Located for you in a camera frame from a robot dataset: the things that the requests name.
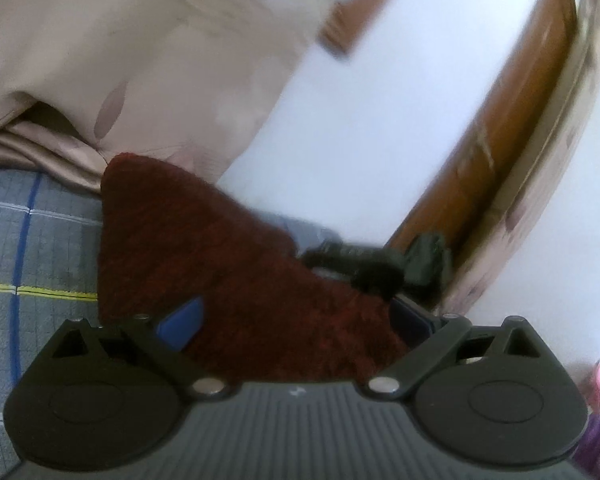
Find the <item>dark red fuzzy garment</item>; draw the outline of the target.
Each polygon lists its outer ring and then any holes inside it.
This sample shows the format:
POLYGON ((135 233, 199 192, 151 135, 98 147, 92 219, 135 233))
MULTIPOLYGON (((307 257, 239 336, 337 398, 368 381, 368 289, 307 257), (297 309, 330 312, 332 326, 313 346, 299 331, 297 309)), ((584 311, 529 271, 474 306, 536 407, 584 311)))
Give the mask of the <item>dark red fuzzy garment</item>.
POLYGON ((315 275, 288 234, 193 174, 122 154, 100 192, 102 324, 200 299, 184 352, 232 384, 362 382, 405 356, 381 299, 315 275))

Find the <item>grey plaid bed sheet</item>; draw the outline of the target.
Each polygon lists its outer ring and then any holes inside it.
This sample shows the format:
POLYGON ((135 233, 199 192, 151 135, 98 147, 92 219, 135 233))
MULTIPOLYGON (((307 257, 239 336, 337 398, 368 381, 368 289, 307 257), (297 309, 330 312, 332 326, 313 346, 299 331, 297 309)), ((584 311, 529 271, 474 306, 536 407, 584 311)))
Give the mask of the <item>grey plaid bed sheet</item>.
POLYGON ((97 323, 99 201, 50 178, 0 170, 0 479, 347 479, 350 385, 258 384, 189 405, 158 448, 114 469, 50 469, 16 453, 12 389, 67 320, 97 323))

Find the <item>brown wooden door frame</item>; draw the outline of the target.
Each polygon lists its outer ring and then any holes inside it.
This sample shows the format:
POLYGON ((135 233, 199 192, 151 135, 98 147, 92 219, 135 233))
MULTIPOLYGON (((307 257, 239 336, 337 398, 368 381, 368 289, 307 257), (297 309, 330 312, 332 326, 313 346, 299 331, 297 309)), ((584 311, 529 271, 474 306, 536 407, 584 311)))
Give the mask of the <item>brown wooden door frame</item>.
POLYGON ((339 0, 324 47, 370 72, 344 235, 460 250, 528 143, 576 36, 577 0, 339 0))

